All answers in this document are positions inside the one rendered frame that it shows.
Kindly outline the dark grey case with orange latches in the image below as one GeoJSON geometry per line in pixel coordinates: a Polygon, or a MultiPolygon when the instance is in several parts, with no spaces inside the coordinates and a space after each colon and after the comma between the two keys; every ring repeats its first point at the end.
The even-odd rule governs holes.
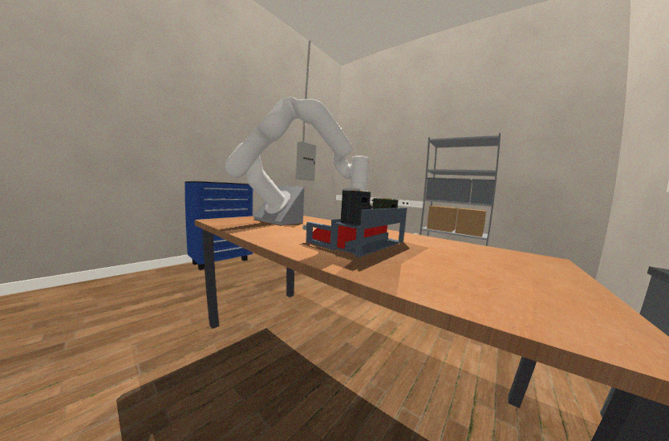
{"type": "Polygon", "coordinates": [[[370,209],[370,199],[370,192],[343,190],[341,223],[360,225],[362,209],[370,209]]]}

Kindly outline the olive green tool case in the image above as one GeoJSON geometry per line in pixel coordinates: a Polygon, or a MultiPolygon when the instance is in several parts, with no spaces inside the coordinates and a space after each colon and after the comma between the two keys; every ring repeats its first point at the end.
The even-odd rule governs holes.
{"type": "Polygon", "coordinates": [[[398,200],[373,198],[372,209],[378,208],[398,208],[398,200]]]}

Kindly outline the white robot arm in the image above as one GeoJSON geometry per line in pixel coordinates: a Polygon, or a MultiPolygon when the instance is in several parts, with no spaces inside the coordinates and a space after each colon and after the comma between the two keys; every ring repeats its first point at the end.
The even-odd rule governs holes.
{"type": "Polygon", "coordinates": [[[284,135],[294,119],[313,125],[333,150],[336,169],[344,178],[351,179],[351,188],[342,188],[342,193],[343,190],[360,191],[367,188],[369,159],[354,156],[352,164],[347,162],[344,156],[351,153],[351,142],[324,104],[316,99],[288,97],[277,102],[244,143],[234,149],[233,156],[231,154],[226,160],[225,170],[228,175],[240,178],[247,173],[249,186],[266,202],[266,211],[270,214],[281,211],[288,204],[290,194],[280,191],[266,175],[260,154],[272,140],[277,141],[284,135]]]}

